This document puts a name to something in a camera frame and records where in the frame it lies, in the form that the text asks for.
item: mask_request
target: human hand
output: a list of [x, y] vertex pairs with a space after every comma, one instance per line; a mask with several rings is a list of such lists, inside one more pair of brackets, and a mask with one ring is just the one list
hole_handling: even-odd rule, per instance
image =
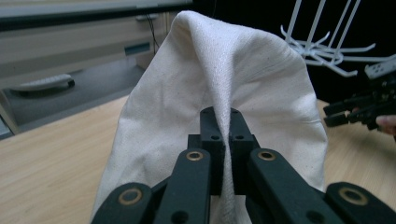
[[396, 136], [396, 115], [378, 116], [375, 122], [380, 127], [381, 132]]

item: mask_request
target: white towel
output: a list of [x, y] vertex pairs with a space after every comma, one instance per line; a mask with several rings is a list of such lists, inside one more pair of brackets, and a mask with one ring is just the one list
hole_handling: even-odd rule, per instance
[[[323, 189], [327, 137], [301, 56], [276, 35], [183, 11], [122, 109], [92, 215], [116, 187], [153, 187], [168, 177], [209, 106], [223, 136], [233, 107], [261, 147], [280, 152], [309, 185]], [[225, 144], [223, 193], [212, 198], [210, 222], [250, 223], [244, 196], [233, 195]]]

